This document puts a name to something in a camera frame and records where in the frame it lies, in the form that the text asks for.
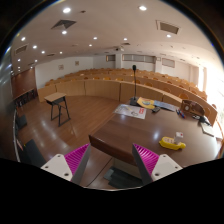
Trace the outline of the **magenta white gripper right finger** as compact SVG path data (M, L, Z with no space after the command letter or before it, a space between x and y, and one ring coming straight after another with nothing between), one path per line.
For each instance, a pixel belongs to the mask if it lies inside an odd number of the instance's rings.
M132 154L144 184L149 184L182 169L167 154L158 155L137 144L132 146Z

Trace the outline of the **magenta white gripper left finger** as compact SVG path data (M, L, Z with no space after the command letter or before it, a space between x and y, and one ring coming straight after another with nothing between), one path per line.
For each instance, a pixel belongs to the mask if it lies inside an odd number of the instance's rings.
M79 185L85 171L91 151L91 145L85 144L66 155L56 154L42 169Z

